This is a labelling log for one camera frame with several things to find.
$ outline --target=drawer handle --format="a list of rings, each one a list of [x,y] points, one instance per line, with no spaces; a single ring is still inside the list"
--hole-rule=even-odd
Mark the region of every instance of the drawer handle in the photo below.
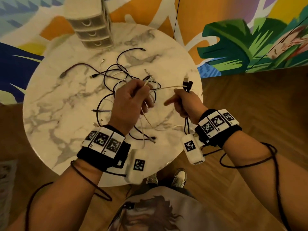
[[[102,42],[100,42],[100,41],[98,43],[97,42],[93,42],[93,44],[95,44],[96,46],[101,46]]]
[[[94,34],[91,34],[90,32],[88,32],[88,35],[89,35],[89,36],[92,36],[92,37],[93,37],[93,36],[96,36],[96,31],[94,31]]]
[[[84,22],[81,22],[84,26],[86,26],[86,27],[89,27],[89,26],[91,26],[91,20],[88,20],[89,21],[89,23],[87,24],[87,23],[84,23]]]

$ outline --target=graphic t-shirt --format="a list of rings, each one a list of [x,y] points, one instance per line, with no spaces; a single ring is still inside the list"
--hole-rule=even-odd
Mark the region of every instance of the graphic t-shirt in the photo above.
[[[196,199],[168,187],[130,197],[108,231],[229,230]]]

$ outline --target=shoe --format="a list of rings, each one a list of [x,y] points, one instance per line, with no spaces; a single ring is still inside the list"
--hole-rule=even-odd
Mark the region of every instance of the shoe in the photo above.
[[[157,174],[152,174],[151,176],[147,177],[147,184],[153,183],[158,185],[158,179],[157,179]]]
[[[185,186],[186,179],[187,175],[185,169],[179,168],[174,175],[174,179],[173,182],[171,183],[171,186],[183,188]]]

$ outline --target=plastic drawer organizer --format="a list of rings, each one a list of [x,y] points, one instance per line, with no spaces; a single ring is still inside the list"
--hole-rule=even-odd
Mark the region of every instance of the plastic drawer organizer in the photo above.
[[[113,46],[111,21],[103,0],[65,0],[64,17],[87,49]]]

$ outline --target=marble tabletop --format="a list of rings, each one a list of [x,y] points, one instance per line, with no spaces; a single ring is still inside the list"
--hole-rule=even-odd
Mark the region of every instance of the marble tabletop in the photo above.
[[[90,78],[95,72],[86,66],[77,66],[63,78],[60,74],[78,62],[85,62],[96,69],[101,65],[106,70],[116,62],[124,50],[141,47],[147,51],[133,50],[123,54],[119,63],[124,65],[132,76],[143,79],[145,69],[162,87],[182,85],[188,76],[193,81],[192,89],[202,99],[200,75],[188,52],[174,39],[163,32],[148,26],[129,23],[113,23],[114,47],[106,50],[87,50],[76,35],[69,37],[43,59],[35,70],[26,90],[23,104],[23,122],[28,140],[38,157],[54,172],[62,174],[70,162],[76,159],[80,144],[93,129],[98,102],[110,91],[103,84],[103,76]],[[116,75],[124,78],[125,74]],[[113,87],[116,80],[106,78],[106,84]],[[144,150],[148,152],[149,164],[145,172],[149,176],[172,162],[182,151],[180,138],[184,135],[184,119],[175,112],[174,106],[165,107],[163,102],[171,97],[173,89],[156,92],[155,107],[146,117],[152,126],[141,117],[144,133],[155,136],[156,143],[145,141]],[[100,109],[112,108],[113,96],[103,101]],[[107,124],[110,112],[100,113],[101,124]],[[142,139],[136,130],[130,132]],[[143,141],[126,136],[132,149],[141,149]],[[115,173],[125,173],[124,168],[109,168]],[[127,184],[120,176],[104,173],[99,186],[118,186]]]

